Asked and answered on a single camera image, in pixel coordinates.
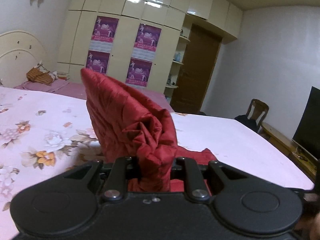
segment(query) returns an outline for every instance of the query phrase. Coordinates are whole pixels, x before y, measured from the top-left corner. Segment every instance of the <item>red fabric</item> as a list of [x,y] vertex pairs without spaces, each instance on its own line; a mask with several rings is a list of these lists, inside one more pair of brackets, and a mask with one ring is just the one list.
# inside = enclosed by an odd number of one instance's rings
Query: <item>red fabric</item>
[[142,178],[130,180],[128,190],[169,191],[176,155],[201,164],[215,159],[208,149],[201,154],[178,147],[169,111],[136,89],[89,69],[82,69],[81,76],[92,126],[107,161],[138,157]]

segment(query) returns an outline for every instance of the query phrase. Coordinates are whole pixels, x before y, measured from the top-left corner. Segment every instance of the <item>brown pillow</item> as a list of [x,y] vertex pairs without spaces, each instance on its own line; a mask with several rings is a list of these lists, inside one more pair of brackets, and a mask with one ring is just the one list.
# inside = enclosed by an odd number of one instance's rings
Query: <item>brown pillow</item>
[[38,82],[45,85],[50,85],[54,78],[51,77],[52,74],[50,71],[46,70],[42,64],[38,64],[37,67],[32,68],[27,73],[27,78],[31,82]]

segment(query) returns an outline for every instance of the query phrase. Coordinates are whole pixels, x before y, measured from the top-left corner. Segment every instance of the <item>pillow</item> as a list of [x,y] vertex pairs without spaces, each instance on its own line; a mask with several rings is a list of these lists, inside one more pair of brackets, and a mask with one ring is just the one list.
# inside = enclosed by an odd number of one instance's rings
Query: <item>pillow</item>
[[27,73],[27,78],[31,82],[50,85],[56,79],[56,76],[45,69],[42,63],[39,63]]
[[61,80],[61,79],[56,79],[55,81],[52,82],[50,86],[41,84],[38,82],[24,82],[20,86],[15,87],[16,89],[22,89],[22,90],[32,90],[32,91],[42,91],[42,92],[48,92],[52,93],[60,88],[63,88],[64,86],[68,85],[69,81]]
[[142,178],[129,181],[134,191],[169,191],[177,136],[168,110],[134,88],[82,69],[87,108],[107,162],[137,156]]

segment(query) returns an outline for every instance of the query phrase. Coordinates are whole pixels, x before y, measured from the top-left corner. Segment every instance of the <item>purple poster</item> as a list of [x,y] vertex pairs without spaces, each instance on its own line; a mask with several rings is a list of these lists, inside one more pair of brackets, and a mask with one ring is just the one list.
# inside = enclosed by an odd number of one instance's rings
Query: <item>purple poster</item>
[[131,58],[126,84],[146,87],[150,75],[152,62]]
[[119,19],[98,16],[92,33],[92,41],[113,43]]
[[161,29],[140,23],[134,47],[138,49],[156,51]]
[[87,64],[85,67],[92,69],[93,71],[106,74],[109,57],[109,53],[89,50]]

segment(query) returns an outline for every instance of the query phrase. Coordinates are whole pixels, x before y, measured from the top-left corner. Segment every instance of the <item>bed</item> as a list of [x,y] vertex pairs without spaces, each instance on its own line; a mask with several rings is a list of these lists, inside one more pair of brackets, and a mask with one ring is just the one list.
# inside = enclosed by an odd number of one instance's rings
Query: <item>bed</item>
[[[0,57],[0,75],[1,68],[10,64],[15,61]],[[5,79],[4,85],[12,87],[24,82],[15,83],[9,74]],[[179,146],[192,151],[208,148],[220,161],[284,187],[313,187],[287,157],[239,122],[171,116]],[[0,134],[0,236],[4,240],[18,232],[9,212],[15,194],[86,161],[104,160],[83,99],[0,87]]]
[[[86,100],[84,86],[79,83],[56,80],[52,85],[46,86],[40,83],[31,84],[31,82],[27,82],[26,73],[39,62],[42,62],[49,71],[56,70],[54,66],[50,65],[41,43],[31,33],[16,30],[0,34],[0,44],[0,79],[2,79],[5,87],[43,91]],[[135,88],[162,108],[174,112],[163,94],[137,86]]]

